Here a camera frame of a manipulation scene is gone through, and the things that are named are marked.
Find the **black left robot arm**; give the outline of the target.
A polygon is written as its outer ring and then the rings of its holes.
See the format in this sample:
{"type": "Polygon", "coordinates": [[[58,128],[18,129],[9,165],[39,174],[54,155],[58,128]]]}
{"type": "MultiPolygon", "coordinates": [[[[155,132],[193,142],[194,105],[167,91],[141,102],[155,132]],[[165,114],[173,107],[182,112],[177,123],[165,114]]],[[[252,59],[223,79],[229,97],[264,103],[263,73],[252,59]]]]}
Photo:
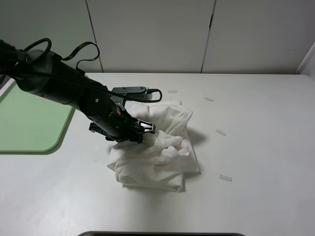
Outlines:
{"type": "Polygon", "coordinates": [[[89,130],[105,136],[108,141],[141,143],[143,135],[154,134],[156,127],[130,115],[125,103],[154,103],[152,94],[161,91],[143,86],[109,90],[88,78],[78,67],[65,64],[90,44],[82,43],[68,57],[62,58],[51,51],[52,42],[48,38],[40,39],[23,50],[1,41],[0,74],[14,79],[27,93],[79,110],[91,121],[89,130]]]}

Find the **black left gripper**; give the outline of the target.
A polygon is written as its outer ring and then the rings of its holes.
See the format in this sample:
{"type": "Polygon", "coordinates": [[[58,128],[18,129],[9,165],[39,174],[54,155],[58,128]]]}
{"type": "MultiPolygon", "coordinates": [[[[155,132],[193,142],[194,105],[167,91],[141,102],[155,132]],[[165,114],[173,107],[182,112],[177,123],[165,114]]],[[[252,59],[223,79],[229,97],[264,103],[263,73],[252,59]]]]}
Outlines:
{"type": "Polygon", "coordinates": [[[105,136],[108,141],[130,141],[141,144],[143,134],[155,134],[153,123],[133,118],[126,109],[115,104],[108,113],[92,117],[89,131],[105,136]]]}

